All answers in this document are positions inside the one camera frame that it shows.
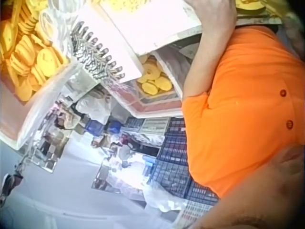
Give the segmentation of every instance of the white wall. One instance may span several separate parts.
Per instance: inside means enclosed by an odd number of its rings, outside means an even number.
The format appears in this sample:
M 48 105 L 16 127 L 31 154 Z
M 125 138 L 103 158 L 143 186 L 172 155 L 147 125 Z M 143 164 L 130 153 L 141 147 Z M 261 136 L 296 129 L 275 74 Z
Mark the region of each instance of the white wall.
M 0 159 L 2 179 L 4 174 L 13 173 L 21 157 L 1 143 Z M 11 223 L 13 215 L 16 229 L 44 229 L 45 220 L 51 215 L 59 229 L 143 228 L 143 223 L 152 218 L 141 207 L 123 196 L 91 189 L 98 169 L 99 165 L 67 152 L 52 174 L 29 165 L 24 180 L 13 190 L 2 212 L 6 222 Z

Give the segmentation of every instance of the plastic bag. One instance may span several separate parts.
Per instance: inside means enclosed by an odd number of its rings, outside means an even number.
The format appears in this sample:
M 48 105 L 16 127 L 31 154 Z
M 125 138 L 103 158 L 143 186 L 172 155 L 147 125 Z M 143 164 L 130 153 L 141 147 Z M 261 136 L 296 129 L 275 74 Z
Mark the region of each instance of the plastic bag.
M 145 201 L 149 206 L 158 208 L 162 212 L 181 210 L 187 203 L 187 200 L 175 197 L 167 192 L 156 181 L 151 181 L 149 185 L 146 185 L 143 188 L 143 194 Z
M 17 98 L 10 78 L 1 73 L 1 141 L 19 150 L 31 133 L 38 129 L 69 77 L 81 68 L 74 60 L 63 65 L 27 103 Z
M 164 94 L 149 96 L 139 90 L 135 81 L 126 82 L 126 89 L 110 88 L 107 90 L 115 99 L 136 118 L 157 118 L 180 116 L 182 88 L 190 69 L 187 59 L 177 50 L 164 47 L 152 52 L 157 62 L 173 84 L 173 89 Z
M 114 98 L 104 88 L 94 88 L 78 101 L 75 108 L 83 114 L 88 114 L 90 119 L 106 125 L 115 104 Z

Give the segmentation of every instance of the shirt sleeve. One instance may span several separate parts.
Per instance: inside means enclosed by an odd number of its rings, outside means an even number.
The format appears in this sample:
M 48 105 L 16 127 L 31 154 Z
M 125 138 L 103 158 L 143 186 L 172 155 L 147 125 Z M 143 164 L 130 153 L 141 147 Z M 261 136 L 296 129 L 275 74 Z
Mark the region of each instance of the shirt sleeve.
M 188 140 L 198 137 L 201 118 L 204 109 L 208 107 L 208 94 L 203 93 L 196 97 L 188 97 L 182 102 L 182 112 L 185 121 L 185 131 Z

